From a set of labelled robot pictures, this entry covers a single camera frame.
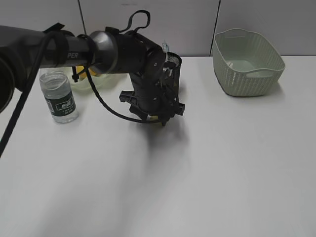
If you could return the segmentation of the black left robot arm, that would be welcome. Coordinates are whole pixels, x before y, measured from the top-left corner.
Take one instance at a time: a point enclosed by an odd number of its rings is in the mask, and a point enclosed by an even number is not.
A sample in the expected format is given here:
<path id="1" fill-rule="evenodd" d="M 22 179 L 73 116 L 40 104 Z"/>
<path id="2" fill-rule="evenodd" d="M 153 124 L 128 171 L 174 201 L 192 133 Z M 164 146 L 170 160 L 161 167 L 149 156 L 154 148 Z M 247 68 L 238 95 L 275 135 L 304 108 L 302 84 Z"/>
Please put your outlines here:
<path id="1" fill-rule="evenodd" d="M 0 107 L 5 109 L 14 90 L 26 89 L 31 73 L 40 68 L 83 66 L 98 74 L 129 74 L 132 91 L 119 99 L 146 123 L 156 116 L 165 125 L 182 115 L 179 101 L 181 58 L 138 33 L 107 27 L 85 36 L 73 36 L 54 25 L 46 31 L 9 26 L 0 28 Z"/>

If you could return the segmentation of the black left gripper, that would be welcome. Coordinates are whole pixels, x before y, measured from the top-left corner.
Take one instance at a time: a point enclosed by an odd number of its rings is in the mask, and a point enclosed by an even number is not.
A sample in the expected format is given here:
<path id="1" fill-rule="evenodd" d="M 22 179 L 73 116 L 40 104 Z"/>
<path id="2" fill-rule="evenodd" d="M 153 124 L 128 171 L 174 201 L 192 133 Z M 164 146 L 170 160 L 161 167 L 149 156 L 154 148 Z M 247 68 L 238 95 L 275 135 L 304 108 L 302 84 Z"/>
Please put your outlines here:
<path id="1" fill-rule="evenodd" d="M 158 116 L 162 126 L 166 126 L 170 118 L 182 116 L 185 105 L 179 102 L 179 96 L 166 83 L 158 80 L 150 83 L 149 78 L 139 74 L 129 74 L 133 90 L 122 91 L 119 99 L 130 104 L 130 111 L 141 119 L 147 116 Z"/>

